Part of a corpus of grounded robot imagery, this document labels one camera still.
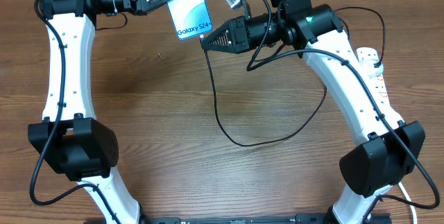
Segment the blue Samsung Galaxy smartphone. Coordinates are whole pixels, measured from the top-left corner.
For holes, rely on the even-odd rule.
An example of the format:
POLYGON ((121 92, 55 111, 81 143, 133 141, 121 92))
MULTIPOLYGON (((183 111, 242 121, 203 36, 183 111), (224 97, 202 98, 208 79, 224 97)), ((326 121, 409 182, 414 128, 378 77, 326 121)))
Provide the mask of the blue Samsung Galaxy smartphone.
POLYGON ((168 2, 168 8, 179 40, 212 30, 212 20, 205 0, 172 0, 168 2))

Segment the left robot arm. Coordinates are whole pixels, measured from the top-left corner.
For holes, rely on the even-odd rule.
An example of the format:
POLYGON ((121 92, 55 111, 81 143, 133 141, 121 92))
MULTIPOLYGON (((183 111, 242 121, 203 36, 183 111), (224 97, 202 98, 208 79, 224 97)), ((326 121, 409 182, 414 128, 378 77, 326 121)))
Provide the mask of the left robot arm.
POLYGON ((48 30, 49 89, 40 123, 28 127, 28 140, 48 164, 85 189, 105 223, 147 223, 140 203, 117 169, 115 133, 100 123, 92 103, 91 54, 100 14, 147 15, 172 0, 35 0, 48 30))

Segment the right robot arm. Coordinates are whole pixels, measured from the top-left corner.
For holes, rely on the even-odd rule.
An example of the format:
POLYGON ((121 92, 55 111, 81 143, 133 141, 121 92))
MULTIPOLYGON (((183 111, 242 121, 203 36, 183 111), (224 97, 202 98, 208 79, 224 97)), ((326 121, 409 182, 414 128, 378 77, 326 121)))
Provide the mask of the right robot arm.
POLYGON ((418 167, 425 131, 391 107, 376 52, 352 50, 341 20, 311 0, 265 0, 266 13, 249 12, 201 37, 204 51, 258 54, 263 46, 291 45, 323 81, 342 112, 355 148, 339 162, 345 188, 324 214, 297 214, 298 223, 390 223, 378 202, 418 167))

